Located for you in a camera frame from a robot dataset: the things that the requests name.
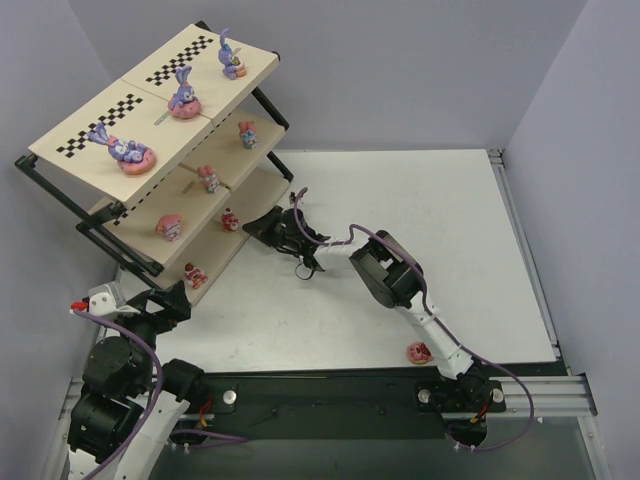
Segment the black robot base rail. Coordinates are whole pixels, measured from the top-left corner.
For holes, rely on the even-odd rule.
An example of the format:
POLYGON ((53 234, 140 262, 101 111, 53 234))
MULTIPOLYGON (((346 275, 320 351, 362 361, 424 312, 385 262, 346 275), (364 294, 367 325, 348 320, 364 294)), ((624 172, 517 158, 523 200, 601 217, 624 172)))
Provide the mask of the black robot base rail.
POLYGON ((475 368, 454 381, 435 368, 208 373, 174 439, 483 441, 506 410, 501 384, 475 368))

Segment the pink bear red cake toy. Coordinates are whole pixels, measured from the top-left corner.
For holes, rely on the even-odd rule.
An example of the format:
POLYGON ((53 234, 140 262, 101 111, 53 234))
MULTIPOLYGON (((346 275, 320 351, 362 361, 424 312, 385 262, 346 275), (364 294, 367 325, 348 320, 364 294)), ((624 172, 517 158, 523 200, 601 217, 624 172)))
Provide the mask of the pink bear red cake toy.
POLYGON ((230 207, 224 208, 220 220, 225 231, 236 232, 240 228, 239 219, 230 207))

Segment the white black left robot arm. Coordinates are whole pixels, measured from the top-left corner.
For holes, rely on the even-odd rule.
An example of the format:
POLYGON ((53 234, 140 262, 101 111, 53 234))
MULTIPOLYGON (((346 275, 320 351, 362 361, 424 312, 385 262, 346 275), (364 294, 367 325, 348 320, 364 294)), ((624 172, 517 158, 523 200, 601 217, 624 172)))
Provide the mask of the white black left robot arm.
POLYGON ((113 330, 91 348, 67 436, 69 478, 146 479, 179 418, 207 401, 204 372, 156 354, 159 335, 191 316, 177 282, 127 299, 120 285, 91 289, 71 314, 113 330))

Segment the pink figure blue sunglasses toy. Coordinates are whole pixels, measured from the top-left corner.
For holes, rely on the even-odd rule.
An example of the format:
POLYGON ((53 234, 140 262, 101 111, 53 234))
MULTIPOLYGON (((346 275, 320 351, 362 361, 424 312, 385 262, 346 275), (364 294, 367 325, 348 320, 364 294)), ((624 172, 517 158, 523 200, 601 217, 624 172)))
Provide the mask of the pink figure blue sunglasses toy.
POLYGON ((245 149, 255 149, 258 145, 257 130, 253 121, 240 121, 238 123, 239 138, 245 149))

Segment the strawberry cake slice toy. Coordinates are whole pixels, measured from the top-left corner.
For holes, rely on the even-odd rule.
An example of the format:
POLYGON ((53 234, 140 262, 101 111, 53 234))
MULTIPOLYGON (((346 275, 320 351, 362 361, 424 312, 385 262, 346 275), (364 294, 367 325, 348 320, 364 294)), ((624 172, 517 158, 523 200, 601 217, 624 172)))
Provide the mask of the strawberry cake slice toy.
POLYGON ((197 290, 208 282, 206 272, 192 263, 186 263, 184 266, 184 279, 186 284, 197 290))

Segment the purple bunny holding cupcake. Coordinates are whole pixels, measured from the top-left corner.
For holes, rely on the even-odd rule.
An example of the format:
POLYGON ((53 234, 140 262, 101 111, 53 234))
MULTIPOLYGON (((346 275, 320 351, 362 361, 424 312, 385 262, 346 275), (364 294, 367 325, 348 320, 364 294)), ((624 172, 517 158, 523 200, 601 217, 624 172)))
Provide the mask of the purple bunny holding cupcake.
POLYGON ((219 35, 218 60, 223 65, 223 75, 229 80, 236 80, 246 75, 246 68, 227 43, 228 34, 229 29, 226 28, 219 35))

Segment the pink figure flower wreath toy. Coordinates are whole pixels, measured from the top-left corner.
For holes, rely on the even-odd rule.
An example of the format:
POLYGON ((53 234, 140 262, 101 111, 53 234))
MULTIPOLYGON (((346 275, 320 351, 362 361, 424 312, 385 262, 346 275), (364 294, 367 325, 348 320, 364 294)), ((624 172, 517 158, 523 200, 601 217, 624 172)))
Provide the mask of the pink figure flower wreath toy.
POLYGON ((197 169, 200 183, 207 193, 216 193, 220 188, 220 181, 216 171, 210 165, 201 166, 197 169))

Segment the pink bear strawberry donut toy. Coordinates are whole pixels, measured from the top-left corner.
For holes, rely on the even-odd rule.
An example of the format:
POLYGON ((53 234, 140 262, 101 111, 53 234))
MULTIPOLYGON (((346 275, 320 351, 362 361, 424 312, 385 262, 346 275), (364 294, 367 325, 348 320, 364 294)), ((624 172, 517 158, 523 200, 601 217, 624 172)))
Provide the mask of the pink bear strawberry donut toy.
POLYGON ((433 360, 430 350, 423 342, 414 342, 407 346, 406 357, 414 365, 424 365, 433 360))

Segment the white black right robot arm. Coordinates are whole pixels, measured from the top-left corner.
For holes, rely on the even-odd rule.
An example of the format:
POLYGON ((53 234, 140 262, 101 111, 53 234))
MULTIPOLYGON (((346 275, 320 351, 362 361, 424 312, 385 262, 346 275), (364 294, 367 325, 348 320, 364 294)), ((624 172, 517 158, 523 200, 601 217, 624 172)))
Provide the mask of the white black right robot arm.
POLYGON ((442 406, 484 406, 492 400, 492 388, 478 361, 464 351, 430 300, 424 274, 406 250, 386 231, 346 240, 322 235, 306 222, 297 208, 272 208, 243 230, 281 254, 297 258, 312 274, 337 269, 354 270, 373 298, 383 307, 405 317, 419 336, 406 348, 415 365, 434 365, 444 392, 430 390, 430 398, 442 406))

